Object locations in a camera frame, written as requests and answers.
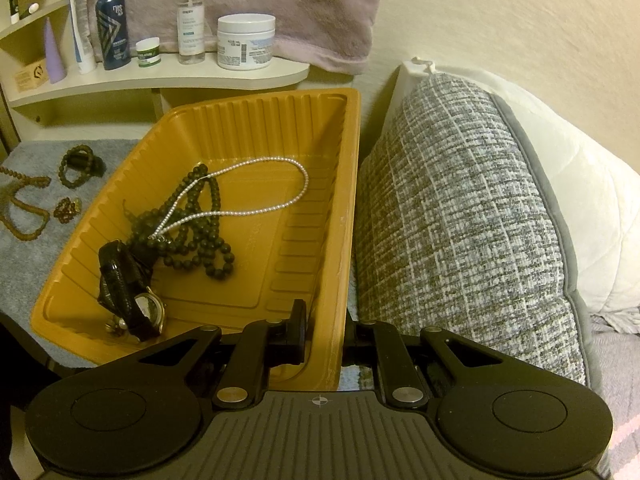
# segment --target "quilted white pillow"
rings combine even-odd
[[[619,332],[640,333],[640,175],[523,88],[481,70],[438,70],[511,107],[558,199],[589,311]]]

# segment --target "beige wall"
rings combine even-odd
[[[364,150],[413,56],[518,83],[640,171],[640,0],[381,0],[354,81]]]

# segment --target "small wooden box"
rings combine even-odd
[[[35,90],[38,86],[49,80],[47,73],[47,60],[41,59],[24,67],[14,74],[15,85],[18,92]]]

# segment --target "yellow plastic bin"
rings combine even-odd
[[[165,115],[133,149],[78,224],[31,313],[34,331],[103,364],[143,348],[105,330],[111,314],[98,297],[98,250],[125,240],[135,215],[159,207],[193,166],[210,171],[265,155],[290,156],[310,177],[305,196],[286,209],[222,217],[220,236],[236,255],[223,282],[203,269],[154,269],[152,288],[168,316],[161,338],[202,324],[238,332],[257,319],[286,318],[295,298],[309,311],[303,365],[272,371],[271,387],[335,389],[340,372],[358,161],[360,95],[353,89],[286,91],[203,102]],[[303,177],[278,162],[218,178],[223,210],[275,205],[297,195]],[[208,193],[201,194],[203,209]]]

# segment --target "small jar lid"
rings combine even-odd
[[[136,43],[136,52],[144,52],[160,46],[160,38],[145,38]]]
[[[232,34],[268,32],[276,28],[276,18],[270,14],[228,14],[218,18],[218,30]]]

